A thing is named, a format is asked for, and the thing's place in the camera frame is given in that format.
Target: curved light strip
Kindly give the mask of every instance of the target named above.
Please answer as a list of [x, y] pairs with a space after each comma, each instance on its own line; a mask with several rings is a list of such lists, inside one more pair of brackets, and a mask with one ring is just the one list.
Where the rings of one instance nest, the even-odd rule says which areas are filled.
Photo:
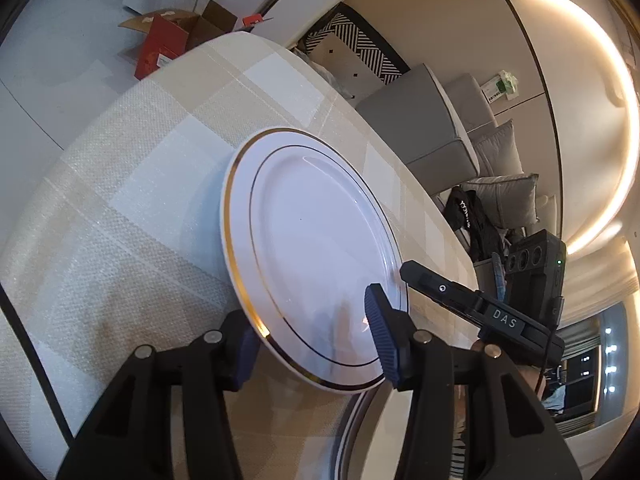
[[620, 211], [620, 208], [629, 193], [629, 189], [631, 189], [634, 182], [634, 176], [636, 174], [636, 167], [638, 166], [638, 153], [640, 151], [640, 115], [638, 112], [636, 89], [634, 88], [634, 82], [631, 79], [631, 74], [626, 68], [625, 61], [622, 59], [622, 56], [620, 56], [616, 45], [611, 41], [611, 38], [603, 28], [600, 27], [596, 20], [588, 15], [584, 10], [569, 0], [544, 1], [552, 4], [561, 12], [571, 16], [576, 22], [580, 23], [595, 40], [598, 41], [603, 51], [607, 54], [607, 57], [609, 57], [613, 69], [620, 79], [626, 103], [628, 147], [626, 152], [626, 161], [622, 170], [622, 176], [618, 183], [618, 188], [600, 217], [585, 232], [569, 243], [566, 250], [569, 254], [572, 254], [590, 244], [606, 227], [606, 225], [613, 220], [613, 217], [618, 214], [618, 211]]

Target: white plate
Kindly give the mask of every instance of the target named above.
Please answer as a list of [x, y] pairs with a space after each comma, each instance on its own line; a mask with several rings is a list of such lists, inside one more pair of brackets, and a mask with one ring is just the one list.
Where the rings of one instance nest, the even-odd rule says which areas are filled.
[[379, 384], [364, 291], [381, 283], [406, 311], [407, 290], [391, 228], [358, 173], [310, 134], [261, 132], [232, 159], [220, 213], [236, 294], [271, 351], [331, 391]]

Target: cardboard box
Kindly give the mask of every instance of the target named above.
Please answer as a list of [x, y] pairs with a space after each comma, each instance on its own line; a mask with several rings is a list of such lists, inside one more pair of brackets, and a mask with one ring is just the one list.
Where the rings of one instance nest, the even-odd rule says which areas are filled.
[[142, 79], [192, 48], [233, 31], [237, 20], [211, 0], [202, 14], [161, 9], [131, 18], [119, 27], [147, 34], [135, 73], [136, 78]]

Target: round table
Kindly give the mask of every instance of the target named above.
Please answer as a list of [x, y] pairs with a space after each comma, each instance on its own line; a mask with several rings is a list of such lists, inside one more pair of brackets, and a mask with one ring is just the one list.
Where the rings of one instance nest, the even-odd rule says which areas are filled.
[[[403, 260], [476, 286], [471, 260], [431, 199], [348, 102], [277, 44], [222, 36], [101, 115], [40, 184], [0, 257], [0, 282], [74, 433], [136, 346], [183, 346], [239, 307], [220, 241], [220, 185], [236, 147], [279, 126], [319, 137], [360, 173]], [[426, 298], [411, 293], [410, 303], [416, 323], [450, 344], [475, 339], [475, 327]], [[226, 399], [247, 479], [328, 478], [345, 420], [362, 405], [305, 383], [266, 349], [251, 380]], [[53, 478], [66, 445], [3, 317], [0, 412]], [[179, 447], [177, 479], [186, 470]]]

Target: beige tablecloth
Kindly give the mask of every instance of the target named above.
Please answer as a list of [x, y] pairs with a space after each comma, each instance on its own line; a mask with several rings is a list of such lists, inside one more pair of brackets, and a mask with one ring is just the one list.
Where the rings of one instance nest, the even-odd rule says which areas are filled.
[[[223, 36], [101, 115], [42, 182], [0, 258], [0, 281], [73, 432], [136, 346], [185, 345], [238, 308], [218, 231], [220, 181], [245, 138], [277, 126], [315, 134], [356, 168], [403, 259], [476, 286], [429, 197], [346, 101], [276, 44]], [[410, 300], [421, 325], [450, 343], [473, 339], [465, 322], [421, 296]], [[348, 400], [303, 383], [263, 349], [254, 376], [228, 396], [245, 478], [329, 478]], [[4, 318], [0, 412], [52, 478], [66, 446]]]

